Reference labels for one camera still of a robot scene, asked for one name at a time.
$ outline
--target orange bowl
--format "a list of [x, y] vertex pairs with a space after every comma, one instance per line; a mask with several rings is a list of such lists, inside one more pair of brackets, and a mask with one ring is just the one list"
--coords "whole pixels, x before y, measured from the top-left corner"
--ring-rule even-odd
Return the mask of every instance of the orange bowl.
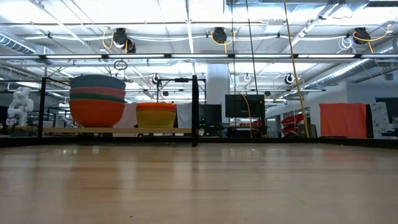
[[69, 101], [72, 118], [86, 128], [109, 128], [122, 118], [124, 103], [107, 100]]

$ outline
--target wooden floor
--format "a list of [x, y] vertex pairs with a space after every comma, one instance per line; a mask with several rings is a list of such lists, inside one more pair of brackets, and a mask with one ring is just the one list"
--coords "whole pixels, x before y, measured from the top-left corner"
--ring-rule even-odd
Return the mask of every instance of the wooden floor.
[[398, 223], [398, 151], [326, 144], [0, 149], [0, 223]]

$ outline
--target red object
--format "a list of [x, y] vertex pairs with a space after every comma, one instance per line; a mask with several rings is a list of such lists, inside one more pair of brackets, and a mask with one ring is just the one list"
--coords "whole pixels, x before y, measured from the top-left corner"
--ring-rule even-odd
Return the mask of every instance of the red object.
[[155, 110], [173, 110], [175, 111], [175, 109], [177, 108], [177, 106], [175, 104], [172, 103], [138, 103], [137, 104], [137, 110], [148, 110], [148, 109], [155, 109]]
[[86, 128], [109, 128], [119, 122], [124, 103], [107, 100], [71, 100], [73, 119]]
[[321, 136], [366, 138], [366, 105], [321, 103]]
[[289, 117], [285, 118], [283, 121], [281, 121], [281, 123], [283, 125], [298, 124], [298, 123], [300, 123], [303, 120], [304, 120], [303, 114], [298, 114], [298, 115], [295, 115], [295, 116], [289, 116]]
[[70, 90], [70, 93], [95, 93], [95, 94], [102, 94], [108, 96], [115, 96], [122, 99], [124, 99], [124, 97], [126, 96], [126, 92], [124, 90], [119, 90], [116, 88], [109, 88], [109, 87], [99, 87], [99, 86], [72, 88]]

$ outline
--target stacked bowls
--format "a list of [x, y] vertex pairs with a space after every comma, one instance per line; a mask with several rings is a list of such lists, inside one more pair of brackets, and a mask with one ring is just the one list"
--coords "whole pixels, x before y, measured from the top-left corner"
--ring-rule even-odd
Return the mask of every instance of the stacked bowls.
[[83, 75], [70, 82], [70, 112], [86, 128], [108, 128], [124, 111], [126, 84], [105, 75]]
[[172, 103], [138, 103], [138, 128], [172, 128], [176, 115]]

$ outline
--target orange basket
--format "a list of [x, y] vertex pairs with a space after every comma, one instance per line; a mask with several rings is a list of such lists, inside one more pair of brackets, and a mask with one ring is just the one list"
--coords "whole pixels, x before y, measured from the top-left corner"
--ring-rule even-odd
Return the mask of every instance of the orange basket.
[[138, 103], [137, 122], [139, 128], [172, 128], [176, 105], [172, 103]]

